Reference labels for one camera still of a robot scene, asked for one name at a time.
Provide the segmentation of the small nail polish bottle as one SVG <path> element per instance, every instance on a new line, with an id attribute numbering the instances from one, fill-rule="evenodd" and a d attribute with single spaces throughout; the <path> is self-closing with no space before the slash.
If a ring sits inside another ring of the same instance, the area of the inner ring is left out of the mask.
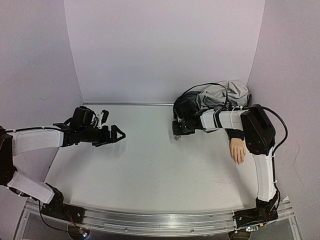
<path id="1" fill-rule="evenodd" d="M 175 141 L 179 141 L 180 139 L 181 139 L 181 136 L 180 136 L 180 135 L 175 135 L 175 136 L 174 136 L 174 140 L 175 140 Z"/>

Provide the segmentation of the mannequin hand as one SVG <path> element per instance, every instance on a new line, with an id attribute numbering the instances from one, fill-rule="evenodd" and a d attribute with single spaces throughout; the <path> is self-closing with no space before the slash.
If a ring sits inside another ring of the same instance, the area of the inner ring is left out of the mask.
<path id="1" fill-rule="evenodd" d="M 240 138 L 232 138 L 229 142 L 229 149 L 231 158 L 238 165 L 245 162 L 246 146 L 243 140 Z"/>

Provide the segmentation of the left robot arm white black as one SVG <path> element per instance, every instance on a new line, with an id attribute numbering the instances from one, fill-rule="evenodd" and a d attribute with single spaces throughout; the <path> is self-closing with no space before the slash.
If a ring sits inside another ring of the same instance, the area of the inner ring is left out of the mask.
<path id="1" fill-rule="evenodd" d="M 64 218 L 67 206 L 55 197 L 59 192 L 52 186 L 36 180 L 14 165 L 13 158 L 22 153 L 47 149 L 65 148 L 79 143 L 90 143 L 94 147 L 114 144 L 126 138 L 116 125 L 107 126 L 109 112 L 96 114 L 93 110 L 79 106 L 73 116 L 53 126 L 21 129 L 0 129 L 0 184 L 18 193 L 32 197 L 44 204 L 56 218 Z"/>

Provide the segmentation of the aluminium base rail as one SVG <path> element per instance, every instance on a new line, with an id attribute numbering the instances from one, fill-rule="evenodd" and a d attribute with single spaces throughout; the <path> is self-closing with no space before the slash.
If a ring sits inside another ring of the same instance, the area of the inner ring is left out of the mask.
<path id="1" fill-rule="evenodd" d="M 255 220 L 243 211 L 201 213 L 130 213 L 101 209 L 84 209 L 72 219 L 61 223 L 113 234 L 153 237 L 209 236 L 227 232 L 280 229 L 290 239 L 301 239 L 291 202 L 283 200 L 271 220 Z"/>

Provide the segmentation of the grey crumpled cloth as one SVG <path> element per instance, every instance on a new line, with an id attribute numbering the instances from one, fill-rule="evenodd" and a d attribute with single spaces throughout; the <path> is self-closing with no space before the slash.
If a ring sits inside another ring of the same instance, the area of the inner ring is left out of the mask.
<path id="1" fill-rule="evenodd" d="M 227 110 L 233 107 L 246 107 L 251 94 L 240 80 L 220 81 L 209 84 L 196 96 L 196 103 L 201 110 Z"/>

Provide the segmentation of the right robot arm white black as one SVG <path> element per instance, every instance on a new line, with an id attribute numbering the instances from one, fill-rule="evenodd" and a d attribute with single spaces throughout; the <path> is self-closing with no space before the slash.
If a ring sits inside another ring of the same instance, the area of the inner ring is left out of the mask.
<path id="1" fill-rule="evenodd" d="M 200 109 L 181 97 L 173 105 L 172 131 L 175 136 L 194 134 L 197 130 L 212 132 L 219 129 L 244 133 L 246 148 L 252 154 L 257 175 L 255 207 L 238 210 L 233 218 L 237 228 L 258 226 L 278 218 L 281 194 L 275 177 L 274 151 L 276 130 L 264 107 L 224 105 Z"/>

